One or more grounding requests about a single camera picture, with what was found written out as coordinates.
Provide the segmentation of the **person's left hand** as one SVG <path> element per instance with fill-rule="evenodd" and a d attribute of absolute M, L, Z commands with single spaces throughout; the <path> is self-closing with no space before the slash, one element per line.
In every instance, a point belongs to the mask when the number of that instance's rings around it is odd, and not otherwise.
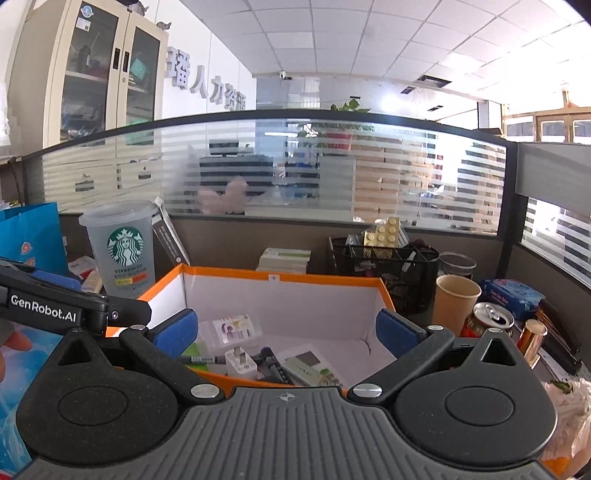
<path fill-rule="evenodd" d="M 29 351 L 32 348 L 31 340 L 14 324 L 8 320 L 1 320 L 1 350 Z M 4 353 L 0 353 L 0 380 L 6 376 L 6 359 Z"/>

